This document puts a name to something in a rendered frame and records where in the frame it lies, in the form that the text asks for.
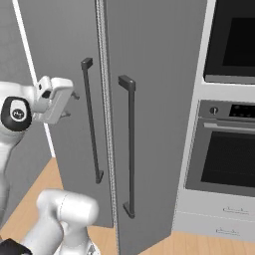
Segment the steel built-in oven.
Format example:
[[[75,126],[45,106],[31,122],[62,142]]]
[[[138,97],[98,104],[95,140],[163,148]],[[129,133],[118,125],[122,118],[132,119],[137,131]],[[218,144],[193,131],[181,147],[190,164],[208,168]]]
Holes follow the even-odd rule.
[[[211,107],[218,107],[214,116]],[[206,128],[255,128],[255,104],[202,100],[192,136],[185,187],[255,197],[255,133]]]

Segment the grey narrow fridge door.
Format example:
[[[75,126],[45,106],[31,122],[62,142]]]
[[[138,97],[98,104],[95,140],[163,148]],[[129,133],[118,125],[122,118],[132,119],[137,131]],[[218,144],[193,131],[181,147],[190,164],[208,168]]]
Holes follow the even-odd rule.
[[[71,115],[50,127],[51,139],[66,190],[84,193],[100,208],[97,226],[112,227],[104,96],[95,0],[18,0],[36,75],[70,79],[79,100],[70,97]],[[81,62],[93,59],[89,81],[99,169],[96,184],[91,132]]]

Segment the white drawer front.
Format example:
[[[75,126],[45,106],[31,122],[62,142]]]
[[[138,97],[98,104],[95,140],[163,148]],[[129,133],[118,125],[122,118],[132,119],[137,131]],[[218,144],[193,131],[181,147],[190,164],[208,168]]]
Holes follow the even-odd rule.
[[[255,222],[177,212],[173,230],[255,243]]]
[[[223,211],[223,207],[243,208],[249,215]],[[183,189],[178,194],[177,210],[207,216],[255,222],[255,198]]]

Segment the white tall cabinet housing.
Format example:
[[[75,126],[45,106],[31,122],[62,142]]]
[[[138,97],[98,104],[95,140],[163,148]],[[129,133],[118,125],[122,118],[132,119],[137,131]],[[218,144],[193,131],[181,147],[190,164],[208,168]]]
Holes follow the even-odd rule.
[[[187,175],[187,165],[189,160],[192,136],[196,127],[199,103],[202,100],[210,100],[255,104],[255,85],[207,83],[203,78],[215,3],[216,0],[207,0],[205,16],[203,19],[203,30],[201,34],[196,76],[194,80],[193,95],[183,151],[175,214],[180,212],[177,210],[179,192],[183,189],[190,190],[185,187],[185,180]]]

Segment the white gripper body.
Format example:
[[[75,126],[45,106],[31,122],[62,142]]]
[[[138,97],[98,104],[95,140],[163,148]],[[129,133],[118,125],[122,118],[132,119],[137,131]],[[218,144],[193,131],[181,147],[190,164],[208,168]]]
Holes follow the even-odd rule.
[[[63,78],[53,78],[51,83],[53,87],[51,104],[43,114],[42,119],[44,123],[54,125],[58,122],[74,90],[74,85],[71,80]]]

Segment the grey wide fridge door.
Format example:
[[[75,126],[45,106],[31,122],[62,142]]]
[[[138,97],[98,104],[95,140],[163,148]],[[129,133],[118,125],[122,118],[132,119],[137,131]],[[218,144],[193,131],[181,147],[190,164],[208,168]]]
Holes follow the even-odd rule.
[[[106,0],[120,255],[169,236],[207,0]],[[128,91],[135,81],[134,219],[129,199]]]

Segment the black built-in microwave oven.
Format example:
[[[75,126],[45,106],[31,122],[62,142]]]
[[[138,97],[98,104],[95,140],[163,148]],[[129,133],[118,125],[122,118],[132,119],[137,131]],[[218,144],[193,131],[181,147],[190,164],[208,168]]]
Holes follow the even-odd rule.
[[[255,85],[255,0],[216,0],[203,78]]]

